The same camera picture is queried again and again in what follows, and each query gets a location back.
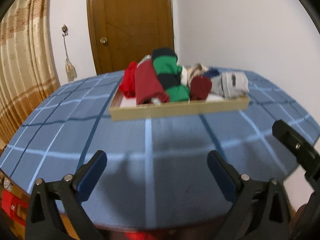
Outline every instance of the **striped curtain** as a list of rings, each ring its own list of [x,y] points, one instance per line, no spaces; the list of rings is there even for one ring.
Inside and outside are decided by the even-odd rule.
[[[0,139],[5,144],[57,89],[47,5],[48,0],[16,0],[0,22]]]

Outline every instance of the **white wall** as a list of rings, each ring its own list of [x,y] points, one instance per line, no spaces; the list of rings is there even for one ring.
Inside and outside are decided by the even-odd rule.
[[[173,10],[180,63],[256,71],[320,123],[320,35],[298,0],[173,0]],[[295,209],[312,192],[303,175],[285,183]]]
[[[49,33],[60,85],[68,82],[61,30],[64,24],[69,29],[66,44],[69,59],[77,72],[76,80],[96,76],[89,38],[86,0],[50,0]]]

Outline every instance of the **metal screw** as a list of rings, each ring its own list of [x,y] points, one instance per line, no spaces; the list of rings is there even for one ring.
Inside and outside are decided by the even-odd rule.
[[[72,174],[67,174],[66,176],[64,176],[65,181],[70,181],[72,180],[72,178],[73,178]]]
[[[36,184],[40,185],[43,182],[43,179],[36,179]]]
[[[273,178],[273,179],[271,179],[271,183],[272,183],[273,185],[277,185],[277,184],[278,184],[278,181],[277,181],[275,178]]]
[[[241,179],[243,179],[244,181],[248,181],[250,179],[249,175],[248,174],[242,174],[241,175]]]

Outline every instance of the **door frame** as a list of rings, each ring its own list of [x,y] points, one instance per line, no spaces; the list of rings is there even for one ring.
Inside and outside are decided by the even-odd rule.
[[[168,7],[171,8],[171,11],[169,13],[170,20],[172,21],[173,26],[173,8],[172,8],[172,0],[167,0],[169,3]],[[102,74],[102,67],[99,59],[99,51],[98,51],[98,42],[96,35],[95,35],[95,28],[94,28],[94,16],[93,16],[93,0],[87,0],[87,15],[88,15],[88,26],[89,26],[89,37],[90,37],[90,43],[91,43],[91,50],[92,50],[92,56],[94,61],[94,66],[97,72],[97,75]]]

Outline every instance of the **door knob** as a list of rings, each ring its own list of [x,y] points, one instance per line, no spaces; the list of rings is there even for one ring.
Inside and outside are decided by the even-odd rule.
[[[101,42],[101,44],[106,44],[107,43],[107,38],[105,38],[105,37],[102,37],[101,39],[100,39],[100,42]]]

